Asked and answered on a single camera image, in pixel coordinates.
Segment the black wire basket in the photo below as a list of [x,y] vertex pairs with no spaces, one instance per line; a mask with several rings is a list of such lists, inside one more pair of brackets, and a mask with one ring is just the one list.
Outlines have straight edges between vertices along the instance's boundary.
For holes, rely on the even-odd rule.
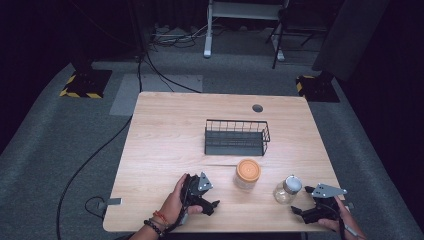
[[206,155],[263,156],[270,142],[267,121],[207,119]]

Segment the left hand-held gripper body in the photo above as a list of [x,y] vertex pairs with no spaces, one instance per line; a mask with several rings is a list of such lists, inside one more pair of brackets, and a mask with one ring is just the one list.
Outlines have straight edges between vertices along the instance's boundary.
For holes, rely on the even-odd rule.
[[200,175],[195,174],[193,176],[188,174],[181,190],[181,202],[183,206],[201,206],[200,201],[204,199],[203,195],[212,188],[213,185],[204,172],[201,172]]

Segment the white desk frame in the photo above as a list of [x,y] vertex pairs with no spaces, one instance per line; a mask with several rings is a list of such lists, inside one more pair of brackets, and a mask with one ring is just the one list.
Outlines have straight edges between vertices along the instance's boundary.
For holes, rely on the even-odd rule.
[[207,8],[207,32],[203,56],[212,55],[212,25],[216,18],[237,18],[255,20],[278,20],[278,11],[288,5],[289,0],[278,4],[233,3],[209,0]]

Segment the black metal stand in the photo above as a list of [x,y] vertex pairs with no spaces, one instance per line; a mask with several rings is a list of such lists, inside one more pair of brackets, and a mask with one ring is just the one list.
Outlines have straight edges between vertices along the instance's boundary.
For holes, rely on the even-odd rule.
[[303,8],[281,9],[278,12],[278,23],[266,40],[266,42],[275,43],[272,68],[275,68],[278,55],[282,51],[284,33],[309,34],[309,37],[302,43],[304,45],[314,35],[326,34],[329,29],[329,23],[318,12]]

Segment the person's left hand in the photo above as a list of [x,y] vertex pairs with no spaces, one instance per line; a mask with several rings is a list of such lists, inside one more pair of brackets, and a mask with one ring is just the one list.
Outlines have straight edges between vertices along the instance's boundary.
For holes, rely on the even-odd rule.
[[177,181],[174,190],[168,195],[159,210],[159,219],[165,225],[170,226],[177,222],[182,208],[180,194],[186,177],[186,174],[181,176],[181,178]]

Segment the glass jar with silver lid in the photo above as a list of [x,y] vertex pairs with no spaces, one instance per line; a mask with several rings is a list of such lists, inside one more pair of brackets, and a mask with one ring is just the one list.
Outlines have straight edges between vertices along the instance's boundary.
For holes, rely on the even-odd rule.
[[280,204],[290,204],[301,189],[301,180],[295,175],[290,175],[275,187],[273,196]]

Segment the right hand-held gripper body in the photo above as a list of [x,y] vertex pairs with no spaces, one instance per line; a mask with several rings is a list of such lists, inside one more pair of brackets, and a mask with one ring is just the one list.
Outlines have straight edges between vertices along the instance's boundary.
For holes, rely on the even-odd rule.
[[323,210],[321,218],[337,220],[339,217],[339,207],[335,197],[346,193],[346,189],[319,183],[314,188],[311,195],[315,200],[316,208]]

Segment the person's right hand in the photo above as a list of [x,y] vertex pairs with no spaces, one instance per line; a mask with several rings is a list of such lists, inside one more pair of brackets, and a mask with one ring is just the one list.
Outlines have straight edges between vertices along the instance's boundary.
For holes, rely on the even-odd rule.
[[337,196],[335,197],[335,200],[337,201],[337,204],[339,206],[339,214],[343,222],[340,222],[339,220],[319,219],[318,224],[337,233],[341,233],[341,231],[344,231],[345,240],[347,240],[345,232],[346,230],[351,232],[352,234],[359,234],[365,237],[365,234],[357,224],[356,220],[351,215],[350,211],[345,208],[343,202]]

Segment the grey curtain panel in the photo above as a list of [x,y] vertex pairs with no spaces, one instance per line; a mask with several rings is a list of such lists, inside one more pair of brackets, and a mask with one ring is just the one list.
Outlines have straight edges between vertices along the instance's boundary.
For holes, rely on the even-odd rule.
[[345,0],[315,59],[318,79],[347,81],[354,73],[390,0]]

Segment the striped black stand base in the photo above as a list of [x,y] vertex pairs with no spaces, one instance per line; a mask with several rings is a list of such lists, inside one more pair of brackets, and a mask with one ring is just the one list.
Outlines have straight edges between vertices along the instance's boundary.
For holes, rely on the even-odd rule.
[[74,71],[61,90],[60,96],[101,99],[104,97],[104,91],[111,75],[111,70],[94,69],[89,73]]
[[318,76],[298,76],[296,89],[299,96],[304,97],[308,102],[339,102],[332,83],[321,80]]

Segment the glass jar with orange lid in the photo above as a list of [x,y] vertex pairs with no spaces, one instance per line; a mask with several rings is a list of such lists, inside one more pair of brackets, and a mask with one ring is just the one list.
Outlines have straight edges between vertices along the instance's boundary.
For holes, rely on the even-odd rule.
[[253,159],[241,160],[235,170],[233,177],[234,184],[245,190],[253,189],[261,176],[261,167]]

